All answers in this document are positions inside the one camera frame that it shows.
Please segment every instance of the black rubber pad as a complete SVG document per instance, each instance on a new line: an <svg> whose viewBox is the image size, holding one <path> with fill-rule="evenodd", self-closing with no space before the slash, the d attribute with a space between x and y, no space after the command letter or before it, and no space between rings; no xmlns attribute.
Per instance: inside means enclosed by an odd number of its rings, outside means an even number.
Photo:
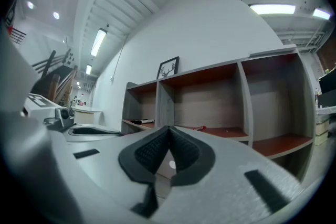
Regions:
<svg viewBox="0 0 336 224"><path fill-rule="evenodd" d="M288 204L288 200L258 170L246 172L244 175L272 213Z"/></svg>
<svg viewBox="0 0 336 224"><path fill-rule="evenodd" d="M74 153L74 156L76 159L80 159L80 158L88 157L88 156L91 156L97 153L99 153L98 150L88 150L88 151Z"/></svg>

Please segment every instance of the floor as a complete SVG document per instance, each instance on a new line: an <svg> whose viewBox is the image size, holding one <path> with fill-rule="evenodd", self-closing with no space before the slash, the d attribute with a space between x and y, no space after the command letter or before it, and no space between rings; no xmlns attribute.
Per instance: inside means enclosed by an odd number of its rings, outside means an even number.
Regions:
<svg viewBox="0 0 336 224"><path fill-rule="evenodd" d="M314 146L311 161L302 182L302 186L307 188L315 180L325 175L336 152L336 135L330 137L319 146ZM156 174L155 190L159 206L162 205L170 192L170 180Z"/></svg>

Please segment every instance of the shelving unit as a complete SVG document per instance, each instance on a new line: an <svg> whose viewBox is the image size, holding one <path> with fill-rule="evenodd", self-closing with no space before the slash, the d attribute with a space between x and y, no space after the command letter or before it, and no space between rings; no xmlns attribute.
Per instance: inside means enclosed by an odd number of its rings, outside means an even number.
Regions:
<svg viewBox="0 0 336 224"><path fill-rule="evenodd" d="M136 125L133 119L155 119ZM313 93L297 53L281 52L199 68L141 85L128 83L122 132L161 126L200 130L247 144L299 180L314 140ZM175 174L166 155L158 173Z"/></svg>

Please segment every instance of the ceiling light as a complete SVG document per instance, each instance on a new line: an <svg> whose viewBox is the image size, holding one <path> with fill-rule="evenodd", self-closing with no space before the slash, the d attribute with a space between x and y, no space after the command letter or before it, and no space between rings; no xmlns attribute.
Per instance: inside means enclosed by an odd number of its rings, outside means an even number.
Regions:
<svg viewBox="0 0 336 224"><path fill-rule="evenodd" d="M54 17L55 17L56 19L59 19L59 14L58 14L57 12L54 12Z"/></svg>
<svg viewBox="0 0 336 224"><path fill-rule="evenodd" d="M313 16L329 20L331 15L316 8L314 10Z"/></svg>
<svg viewBox="0 0 336 224"><path fill-rule="evenodd" d="M262 4L250 7L257 14L293 14L295 11L295 6L283 4Z"/></svg>
<svg viewBox="0 0 336 224"><path fill-rule="evenodd" d="M96 38L94 40L93 46L92 46L92 50L91 50L91 55L93 56L97 56L98 50L100 48L101 43L104 40L104 37L106 36L107 31L99 28L98 33L96 35Z"/></svg>
<svg viewBox="0 0 336 224"><path fill-rule="evenodd" d="M30 2L30 1L28 1L28 2L27 2L27 5L28 5L28 7L29 7L30 9L33 9L33 8L34 8L34 5L33 5L33 3L32 3L32 2Z"/></svg>
<svg viewBox="0 0 336 224"><path fill-rule="evenodd" d="M90 75L90 73L91 73L91 68L92 68L91 65L87 65L87 66L86 66L86 74Z"/></svg>

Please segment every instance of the picture frame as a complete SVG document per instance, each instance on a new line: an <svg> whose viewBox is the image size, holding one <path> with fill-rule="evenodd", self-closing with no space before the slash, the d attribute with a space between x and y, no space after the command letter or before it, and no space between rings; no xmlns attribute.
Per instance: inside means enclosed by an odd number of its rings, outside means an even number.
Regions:
<svg viewBox="0 0 336 224"><path fill-rule="evenodd" d="M177 56L175 58L169 59L168 61L162 62L159 66L159 70L157 71L156 79L162 79L177 74L179 69L179 61L180 58Z"/></svg>

